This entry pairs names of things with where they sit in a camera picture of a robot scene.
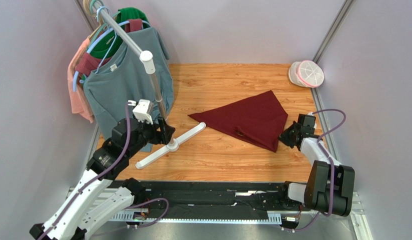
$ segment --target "white wall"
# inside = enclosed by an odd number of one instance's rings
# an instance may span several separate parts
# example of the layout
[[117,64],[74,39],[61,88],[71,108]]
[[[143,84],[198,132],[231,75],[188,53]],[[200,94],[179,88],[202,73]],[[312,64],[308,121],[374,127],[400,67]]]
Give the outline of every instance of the white wall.
[[312,59],[343,0],[105,0],[142,10],[172,63],[292,63]]
[[324,107],[347,114],[334,140],[374,239],[412,239],[412,0],[356,1],[320,65]]
[[73,1],[0,0],[0,240],[31,239],[81,174],[94,124],[66,70],[88,34]]

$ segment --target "white mesh container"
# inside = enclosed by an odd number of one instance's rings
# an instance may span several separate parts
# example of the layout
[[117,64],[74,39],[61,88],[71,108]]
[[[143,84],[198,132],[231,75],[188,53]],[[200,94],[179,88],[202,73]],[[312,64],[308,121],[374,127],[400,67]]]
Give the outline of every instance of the white mesh container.
[[290,66],[289,79],[306,88],[316,88],[324,81],[323,70],[313,61],[297,61]]

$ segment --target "dark red garment on table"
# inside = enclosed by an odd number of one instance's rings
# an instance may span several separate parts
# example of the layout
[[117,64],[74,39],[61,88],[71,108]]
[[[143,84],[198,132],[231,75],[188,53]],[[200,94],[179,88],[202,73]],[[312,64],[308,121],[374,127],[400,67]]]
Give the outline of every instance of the dark red garment on table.
[[[134,31],[138,31],[142,29],[142,20],[141,19],[129,19],[129,23],[125,25],[124,31],[127,33],[131,33]],[[102,65],[106,64],[110,61],[112,57],[104,59]],[[92,55],[85,52],[82,57],[80,58],[79,63],[77,64],[75,70],[79,71],[79,73],[84,74],[86,76],[90,75],[90,72],[96,70],[101,63],[102,59],[92,57]]]
[[276,152],[278,136],[284,131],[288,114],[274,93],[267,91],[189,116],[224,134]]

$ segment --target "clothing rack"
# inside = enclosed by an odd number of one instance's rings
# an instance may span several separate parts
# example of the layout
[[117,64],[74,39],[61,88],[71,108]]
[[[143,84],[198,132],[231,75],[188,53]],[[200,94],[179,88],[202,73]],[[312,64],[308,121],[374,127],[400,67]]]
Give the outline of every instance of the clothing rack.
[[[101,15],[102,19],[104,20],[105,23],[109,24],[111,28],[114,29],[115,33],[121,37],[121,39],[127,44],[127,46],[137,55],[139,56],[140,61],[144,64],[144,68],[146,73],[148,74],[152,88],[154,90],[155,94],[155,100],[158,105],[158,109],[160,112],[160,115],[165,119],[166,123],[169,124],[166,108],[164,106],[163,102],[163,97],[161,96],[160,92],[160,86],[158,84],[157,80],[157,75],[155,73],[155,66],[154,66],[154,61],[153,61],[153,55],[150,51],[148,50],[142,50],[136,43],[133,41],[129,35],[118,25],[118,23],[108,14],[107,10],[105,9],[100,9],[101,7],[104,7],[101,1],[97,0],[92,0],[94,1],[93,4],[90,3],[91,12],[88,12],[88,14],[92,14],[99,11],[99,15]],[[143,160],[139,161],[136,164],[136,167],[138,169],[143,169],[144,167],[150,165],[160,157],[166,155],[170,151],[176,151],[179,148],[179,145],[184,143],[185,141],[189,140],[199,132],[201,132],[203,129],[206,128],[206,124],[204,122],[201,122],[199,125],[195,126],[194,128],[190,129],[186,133],[182,134],[178,138],[172,138],[170,143],[166,146],[163,146],[156,152],[150,154],[148,157],[144,158]]]

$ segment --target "wooden table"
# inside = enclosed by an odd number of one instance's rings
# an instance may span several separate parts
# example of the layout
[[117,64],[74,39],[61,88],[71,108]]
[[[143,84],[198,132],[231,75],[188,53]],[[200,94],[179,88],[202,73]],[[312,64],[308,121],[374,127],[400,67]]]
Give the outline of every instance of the wooden table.
[[[174,64],[175,103],[169,123],[178,137],[198,124],[188,115],[215,109],[272,90],[289,117],[315,111],[311,91],[288,80],[289,64]],[[321,134],[317,121],[316,134]],[[98,148],[104,139],[101,136]],[[155,145],[153,151],[162,147]],[[149,152],[139,152],[118,177],[157,181],[306,182],[311,165],[296,148],[282,143],[276,153],[253,146],[211,128],[185,142],[144,169],[135,164]]]

